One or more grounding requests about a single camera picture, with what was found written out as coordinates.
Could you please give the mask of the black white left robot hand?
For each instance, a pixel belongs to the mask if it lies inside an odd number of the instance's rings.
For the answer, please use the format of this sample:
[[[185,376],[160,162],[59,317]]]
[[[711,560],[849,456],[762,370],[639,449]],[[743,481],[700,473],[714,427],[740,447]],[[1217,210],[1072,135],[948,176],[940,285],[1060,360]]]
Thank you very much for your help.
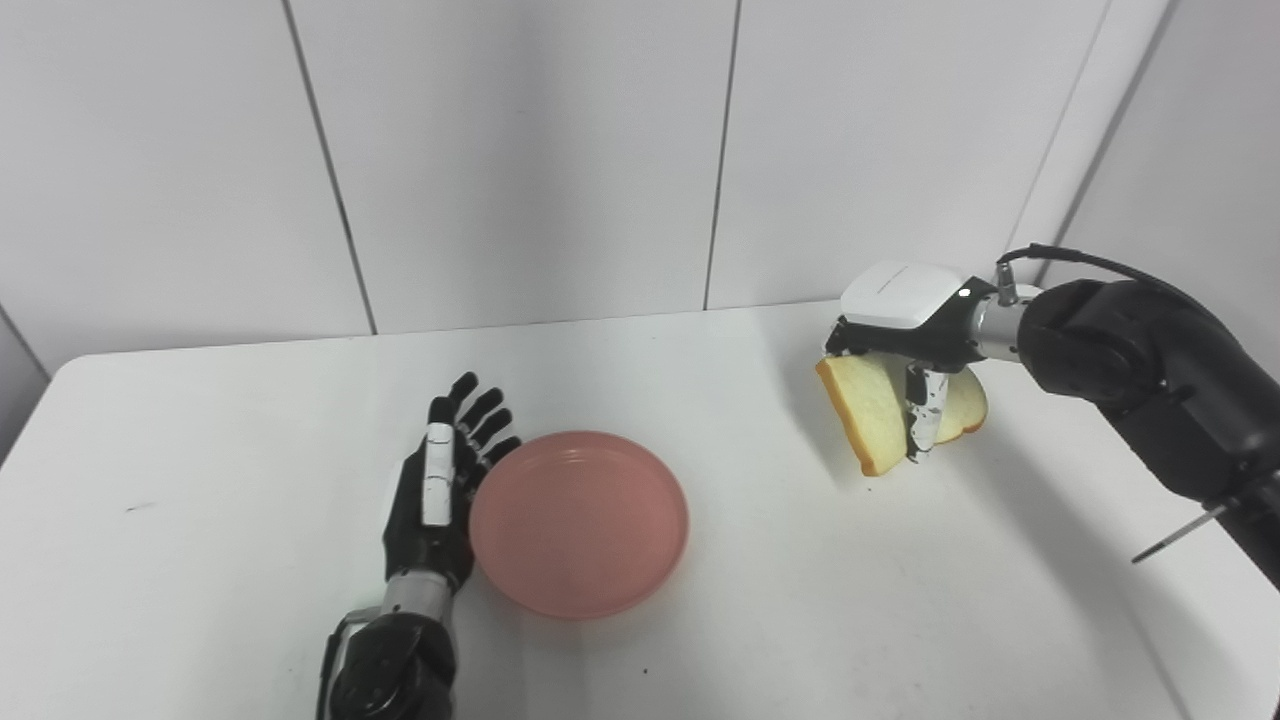
[[[521,446],[506,434],[513,414],[502,389],[479,387],[477,374],[466,372],[433,398],[426,430],[399,466],[381,536],[388,580],[430,573],[458,592],[474,571],[475,498],[492,470]]]

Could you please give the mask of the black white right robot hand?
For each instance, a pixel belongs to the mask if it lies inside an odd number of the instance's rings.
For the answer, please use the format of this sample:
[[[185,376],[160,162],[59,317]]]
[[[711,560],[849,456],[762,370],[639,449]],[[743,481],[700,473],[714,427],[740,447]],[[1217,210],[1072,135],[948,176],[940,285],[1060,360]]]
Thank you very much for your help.
[[[882,261],[840,297],[815,365],[867,477],[918,462],[937,445],[979,430],[986,389],[974,320],[993,284],[948,266]]]

